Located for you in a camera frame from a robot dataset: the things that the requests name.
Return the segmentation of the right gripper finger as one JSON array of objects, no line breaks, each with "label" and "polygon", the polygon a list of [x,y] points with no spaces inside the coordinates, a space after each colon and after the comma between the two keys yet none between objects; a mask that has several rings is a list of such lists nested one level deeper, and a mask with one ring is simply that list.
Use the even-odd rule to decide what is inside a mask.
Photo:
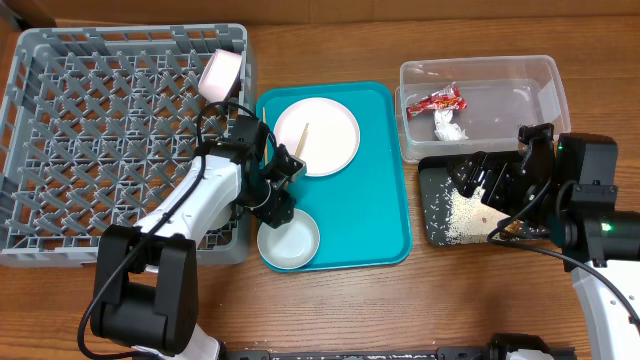
[{"label": "right gripper finger", "polygon": [[521,159],[518,151],[478,151],[455,158],[447,164],[446,170],[449,175],[471,175],[478,169],[490,168],[495,164],[519,162]]},{"label": "right gripper finger", "polygon": [[492,170],[486,167],[448,167],[447,173],[458,193],[470,198],[477,189],[487,189]]}]

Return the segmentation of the rice grains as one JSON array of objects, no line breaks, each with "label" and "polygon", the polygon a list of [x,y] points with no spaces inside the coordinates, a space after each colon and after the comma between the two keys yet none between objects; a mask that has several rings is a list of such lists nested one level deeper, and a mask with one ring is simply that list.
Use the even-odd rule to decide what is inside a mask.
[{"label": "rice grains", "polygon": [[460,195],[445,168],[423,169],[419,182],[426,233],[433,246],[484,243],[488,231],[507,217],[481,202],[481,189],[470,198]]}]

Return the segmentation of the dark food scrap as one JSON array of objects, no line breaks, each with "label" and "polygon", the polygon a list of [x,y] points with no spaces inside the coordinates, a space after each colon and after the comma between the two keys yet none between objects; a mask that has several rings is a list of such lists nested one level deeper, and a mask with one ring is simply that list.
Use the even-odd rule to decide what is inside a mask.
[{"label": "dark food scrap", "polygon": [[494,233],[497,238],[514,237],[521,230],[520,220],[511,220],[509,217],[497,221],[488,233]]}]

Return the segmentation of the white tissue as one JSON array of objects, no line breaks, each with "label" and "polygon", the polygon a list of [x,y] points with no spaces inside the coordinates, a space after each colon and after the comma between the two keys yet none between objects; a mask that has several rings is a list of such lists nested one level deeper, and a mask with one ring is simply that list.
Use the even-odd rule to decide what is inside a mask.
[{"label": "white tissue", "polygon": [[453,123],[454,112],[451,109],[438,109],[434,111],[434,133],[440,141],[467,140],[466,132]]}]

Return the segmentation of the red snack wrapper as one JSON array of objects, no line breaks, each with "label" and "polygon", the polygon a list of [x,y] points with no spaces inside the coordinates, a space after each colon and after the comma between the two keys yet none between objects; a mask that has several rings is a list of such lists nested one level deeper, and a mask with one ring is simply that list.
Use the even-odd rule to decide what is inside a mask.
[{"label": "red snack wrapper", "polygon": [[412,119],[426,110],[461,110],[467,107],[459,89],[450,84],[406,107],[406,114]]}]

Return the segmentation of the small pink bowl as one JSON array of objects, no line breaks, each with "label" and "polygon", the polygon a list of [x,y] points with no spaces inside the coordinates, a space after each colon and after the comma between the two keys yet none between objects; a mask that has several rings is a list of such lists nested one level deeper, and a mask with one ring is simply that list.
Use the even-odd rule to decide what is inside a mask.
[{"label": "small pink bowl", "polygon": [[239,76],[242,56],[218,49],[207,62],[199,83],[198,92],[208,102],[226,99]]}]

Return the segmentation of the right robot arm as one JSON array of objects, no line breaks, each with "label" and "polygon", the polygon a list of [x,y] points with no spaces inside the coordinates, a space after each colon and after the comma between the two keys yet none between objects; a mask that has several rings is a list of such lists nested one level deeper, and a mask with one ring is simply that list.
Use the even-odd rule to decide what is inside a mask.
[{"label": "right robot arm", "polygon": [[562,261],[595,359],[639,356],[639,215],[616,208],[618,147],[604,135],[522,126],[518,151],[479,151],[447,172],[464,197],[503,214],[487,241]]}]

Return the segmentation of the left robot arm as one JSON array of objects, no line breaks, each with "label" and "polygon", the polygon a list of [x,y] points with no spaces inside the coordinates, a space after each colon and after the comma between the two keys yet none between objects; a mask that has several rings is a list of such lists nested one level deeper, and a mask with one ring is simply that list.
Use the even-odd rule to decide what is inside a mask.
[{"label": "left robot arm", "polygon": [[305,170],[255,116],[238,116],[227,136],[198,136],[173,192],[134,225],[103,232],[93,299],[78,327],[80,351],[96,358],[85,343],[90,331],[123,346],[121,358],[219,358],[221,343],[197,324],[199,243],[236,207],[272,228],[290,222],[295,200],[286,186]]}]

